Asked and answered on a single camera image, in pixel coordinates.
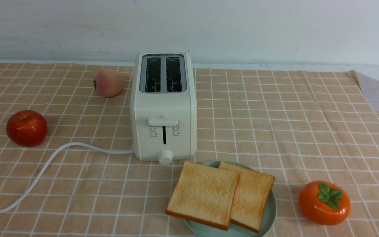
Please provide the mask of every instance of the white cord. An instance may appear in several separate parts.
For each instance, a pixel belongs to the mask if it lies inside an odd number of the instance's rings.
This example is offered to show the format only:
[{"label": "white cord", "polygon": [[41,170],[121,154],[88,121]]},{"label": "white cord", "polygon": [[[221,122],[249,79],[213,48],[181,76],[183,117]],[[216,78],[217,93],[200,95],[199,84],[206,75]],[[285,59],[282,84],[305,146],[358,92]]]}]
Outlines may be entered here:
[{"label": "white cord", "polygon": [[40,171],[40,173],[36,176],[36,178],[33,181],[33,183],[26,189],[26,191],[24,192],[24,194],[17,201],[15,201],[13,204],[11,204],[9,207],[1,209],[0,213],[6,213],[9,210],[13,209],[15,206],[17,206],[18,204],[20,204],[20,202],[32,191],[32,189],[35,187],[36,183],[38,183],[39,179],[42,177],[42,174],[45,172],[46,168],[48,168],[48,165],[51,163],[51,161],[54,159],[54,157],[62,149],[66,148],[66,147],[69,147],[69,146],[74,146],[74,145],[83,146],[83,147],[87,147],[87,148],[92,149],[92,150],[100,151],[100,152],[107,153],[107,154],[114,154],[114,155],[124,155],[124,154],[133,154],[134,153],[134,151],[132,151],[132,150],[105,150],[105,149],[102,149],[102,148],[99,148],[99,147],[96,147],[96,146],[93,146],[93,145],[89,145],[89,144],[84,144],[84,143],[69,143],[69,144],[64,144],[61,147],[59,147],[57,150],[55,150],[54,153],[52,153],[51,157],[48,159],[48,161],[46,162],[46,164],[43,166],[43,168]]}]

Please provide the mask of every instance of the toaster knob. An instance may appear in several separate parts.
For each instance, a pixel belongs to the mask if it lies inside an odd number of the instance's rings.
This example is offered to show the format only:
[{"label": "toaster knob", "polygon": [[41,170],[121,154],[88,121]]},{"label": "toaster knob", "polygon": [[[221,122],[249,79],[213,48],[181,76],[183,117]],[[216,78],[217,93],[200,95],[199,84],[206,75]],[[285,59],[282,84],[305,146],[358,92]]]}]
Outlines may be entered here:
[{"label": "toaster knob", "polygon": [[162,165],[170,165],[173,160],[173,153],[170,150],[162,150],[158,153],[158,159]]}]

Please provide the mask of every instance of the peach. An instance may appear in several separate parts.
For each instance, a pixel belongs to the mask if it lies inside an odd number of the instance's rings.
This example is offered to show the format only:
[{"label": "peach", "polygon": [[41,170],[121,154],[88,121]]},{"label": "peach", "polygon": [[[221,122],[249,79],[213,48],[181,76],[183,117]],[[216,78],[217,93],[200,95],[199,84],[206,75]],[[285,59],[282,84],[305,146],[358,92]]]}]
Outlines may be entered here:
[{"label": "peach", "polygon": [[113,97],[124,89],[125,80],[119,72],[101,69],[93,80],[93,86],[101,96]]}]

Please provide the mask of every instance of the toaster lever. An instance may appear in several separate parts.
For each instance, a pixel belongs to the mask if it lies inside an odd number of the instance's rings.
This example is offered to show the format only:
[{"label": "toaster lever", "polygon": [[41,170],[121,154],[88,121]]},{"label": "toaster lever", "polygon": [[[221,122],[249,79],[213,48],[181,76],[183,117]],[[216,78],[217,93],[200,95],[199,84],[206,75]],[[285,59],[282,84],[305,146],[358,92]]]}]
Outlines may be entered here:
[{"label": "toaster lever", "polygon": [[150,126],[177,126],[178,119],[176,118],[149,118]]}]

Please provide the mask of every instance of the red apple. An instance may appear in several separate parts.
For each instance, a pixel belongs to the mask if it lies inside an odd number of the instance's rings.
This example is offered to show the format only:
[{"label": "red apple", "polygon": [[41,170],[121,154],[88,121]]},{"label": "red apple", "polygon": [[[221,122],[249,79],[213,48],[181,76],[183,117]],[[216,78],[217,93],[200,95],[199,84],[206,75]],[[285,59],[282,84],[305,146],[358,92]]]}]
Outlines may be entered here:
[{"label": "red apple", "polygon": [[8,119],[6,132],[9,139],[15,144],[33,147],[45,139],[48,124],[38,112],[25,110],[13,114]]}]

